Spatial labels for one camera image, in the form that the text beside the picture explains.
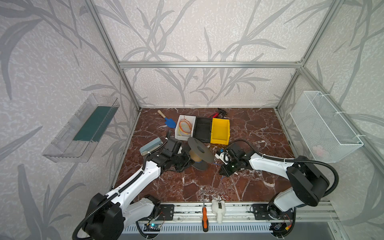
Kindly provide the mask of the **grey perforated cable spool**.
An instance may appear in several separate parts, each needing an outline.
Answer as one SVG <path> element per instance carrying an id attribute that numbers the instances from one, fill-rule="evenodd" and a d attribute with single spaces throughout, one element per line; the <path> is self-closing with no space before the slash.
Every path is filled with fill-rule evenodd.
<path id="1" fill-rule="evenodd" d="M 186 152 L 194 161 L 193 167 L 199 171 L 206 171 L 209 164 L 215 162 L 211 150 L 196 138 L 190 137 L 187 140 L 188 147 Z"/>

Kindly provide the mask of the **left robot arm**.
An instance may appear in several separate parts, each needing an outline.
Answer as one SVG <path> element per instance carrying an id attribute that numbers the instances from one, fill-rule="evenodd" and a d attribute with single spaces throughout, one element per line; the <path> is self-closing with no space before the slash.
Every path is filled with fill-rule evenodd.
<path id="1" fill-rule="evenodd" d="M 72 238 L 78 240 L 83 230 L 88 240 L 117 240 L 132 223 L 150 216 L 158 201 L 137 195 L 161 174 L 183 172 L 193 164 L 191 147 L 169 137 L 155 152 L 147 152 L 143 166 L 128 180 L 105 195 L 96 194 L 90 201 L 85 218 L 75 228 Z"/>

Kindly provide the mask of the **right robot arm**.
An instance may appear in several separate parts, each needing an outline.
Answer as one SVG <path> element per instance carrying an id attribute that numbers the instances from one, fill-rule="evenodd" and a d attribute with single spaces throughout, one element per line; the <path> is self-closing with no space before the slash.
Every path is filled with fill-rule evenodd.
<path id="1" fill-rule="evenodd" d="M 279 220 L 297 207 L 316 207 L 323 197 L 331 194 L 339 184 L 339 174 L 331 165 L 309 160 L 305 156 L 280 158 L 262 154 L 247 142 L 251 151 L 246 152 L 234 140 L 216 152 L 215 157 L 223 164 L 220 174 L 230 177 L 242 170 L 264 171 L 289 180 L 291 187 L 276 194 L 266 211 L 271 219 Z"/>

